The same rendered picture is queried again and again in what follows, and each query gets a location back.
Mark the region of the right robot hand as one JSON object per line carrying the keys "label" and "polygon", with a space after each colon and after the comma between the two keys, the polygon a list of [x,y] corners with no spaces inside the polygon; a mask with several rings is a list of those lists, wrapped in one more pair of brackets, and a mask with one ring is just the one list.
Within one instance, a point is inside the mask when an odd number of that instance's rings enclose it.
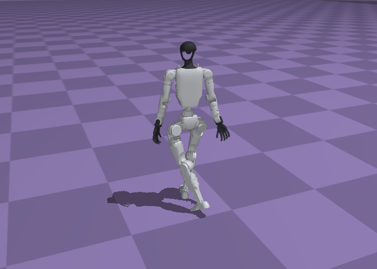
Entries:
{"label": "right robot hand", "polygon": [[[216,138],[218,138],[218,134],[220,133],[220,136],[221,136],[221,140],[220,141],[222,141],[223,140],[223,138],[224,138],[224,141],[225,141],[225,139],[228,139],[228,137],[230,137],[230,134],[229,134],[229,132],[228,132],[228,130],[227,130],[227,127],[224,125],[224,124],[222,124],[223,123],[223,120],[222,120],[222,118],[221,118],[221,116],[219,116],[220,117],[220,120],[221,120],[221,122],[219,122],[219,123],[216,123],[216,125],[218,125],[217,126],[217,135],[216,135]],[[227,133],[226,133],[227,132]],[[226,137],[225,137],[225,135],[226,135]],[[227,136],[227,134],[228,134],[228,136]],[[222,136],[223,135],[223,136]]]}

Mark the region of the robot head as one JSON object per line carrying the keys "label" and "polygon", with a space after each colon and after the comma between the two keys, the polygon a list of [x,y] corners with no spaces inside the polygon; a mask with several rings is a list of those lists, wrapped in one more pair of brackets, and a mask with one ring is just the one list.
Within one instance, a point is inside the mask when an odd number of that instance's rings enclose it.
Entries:
{"label": "robot head", "polygon": [[[193,52],[191,58],[188,59],[188,60],[184,59],[183,53],[182,53],[183,51],[185,51],[187,54],[190,54],[191,52]],[[184,61],[184,66],[182,66],[182,68],[184,68],[184,69],[195,69],[195,68],[197,68],[193,65],[193,60],[192,60],[195,51],[196,51],[196,45],[193,42],[186,41],[186,42],[183,42],[181,44],[180,53],[181,53],[181,57]]]}

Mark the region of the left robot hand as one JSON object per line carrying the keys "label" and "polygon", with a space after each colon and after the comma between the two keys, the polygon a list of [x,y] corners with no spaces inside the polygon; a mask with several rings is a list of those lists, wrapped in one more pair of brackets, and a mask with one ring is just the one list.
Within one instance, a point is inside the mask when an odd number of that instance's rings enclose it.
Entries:
{"label": "left robot hand", "polygon": [[156,143],[156,144],[160,144],[161,142],[158,140],[158,135],[160,136],[161,138],[161,135],[160,135],[160,127],[162,125],[160,125],[160,120],[157,119],[156,120],[156,123],[154,124],[155,125],[155,128],[154,128],[154,131],[153,131],[153,141]]}

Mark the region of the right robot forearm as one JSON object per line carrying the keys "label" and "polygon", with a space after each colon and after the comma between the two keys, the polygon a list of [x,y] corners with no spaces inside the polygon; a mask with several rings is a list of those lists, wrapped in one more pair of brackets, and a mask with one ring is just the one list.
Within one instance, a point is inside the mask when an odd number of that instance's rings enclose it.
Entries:
{"label": "right robot forearm", "polygon": [[211,109],[211,116],[214,118],[216,123],[221,122],[220,120],[220,113],[218,111],[218,106],[217,106],[217,99],[215,95],[215,100],[209,103],[210,109]]}

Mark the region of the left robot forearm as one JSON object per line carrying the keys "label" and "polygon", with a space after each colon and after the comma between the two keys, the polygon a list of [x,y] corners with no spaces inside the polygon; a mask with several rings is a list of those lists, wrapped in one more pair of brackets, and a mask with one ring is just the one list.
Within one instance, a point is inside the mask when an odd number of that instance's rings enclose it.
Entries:
{"label": "left robot forearm", "polygon": [[164,120],[164,117],[165,117],[165,114],[166,114],[166,109],[167,109],[167,105],[165,103],[162,103],[162,101],[163,101],[163,95],[161,94],[159,105],[158,105],[157,118],[155,119],[155,123],[156,123],[157,119],[160,120],[160,125],[162,125],[163,122],[164,122],[163,120]]}

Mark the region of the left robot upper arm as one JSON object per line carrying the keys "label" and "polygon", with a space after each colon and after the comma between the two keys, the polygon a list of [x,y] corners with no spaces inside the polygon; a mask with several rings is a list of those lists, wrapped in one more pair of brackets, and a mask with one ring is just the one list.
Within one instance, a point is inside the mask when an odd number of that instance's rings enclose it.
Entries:
{"label": "left robot upper arm", "polygon": [[169,103],[171,100],[170,91],[172,86],[172,80],[176,77],[176,71],[176,69],[169,69],[164,73],[162,103]]}

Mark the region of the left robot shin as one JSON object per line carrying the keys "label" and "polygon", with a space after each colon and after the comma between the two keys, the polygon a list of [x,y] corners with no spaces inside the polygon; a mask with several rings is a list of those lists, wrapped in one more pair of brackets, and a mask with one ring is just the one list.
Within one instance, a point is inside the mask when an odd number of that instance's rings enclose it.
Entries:
{"label": "left robot shin", "polygon": [[187,164],[182,163],[180,165],[180,172],[181,172],[184,182],[186,183],[187,187],[193,194],[197,203],[201,204],[201,201],[203,201],[203,197],[201,196],[201,193],[200,193],[199,182],[197,180],[197,175],[195,171],[190,172]]}

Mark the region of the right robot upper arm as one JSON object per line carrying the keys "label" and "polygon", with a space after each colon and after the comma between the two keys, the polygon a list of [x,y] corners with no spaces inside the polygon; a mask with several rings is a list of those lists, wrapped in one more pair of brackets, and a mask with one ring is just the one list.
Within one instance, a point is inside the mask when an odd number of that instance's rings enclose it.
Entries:
{"label": "right robot upper arm", "polygon": [[214,82],[213,82],[213,73],[209,69],[202,68],[203,70],[203,78],[205,78],[205,86],[207,90],[207,94],[205,94],[206,100],[214,101],[215,94],[214,94]]}

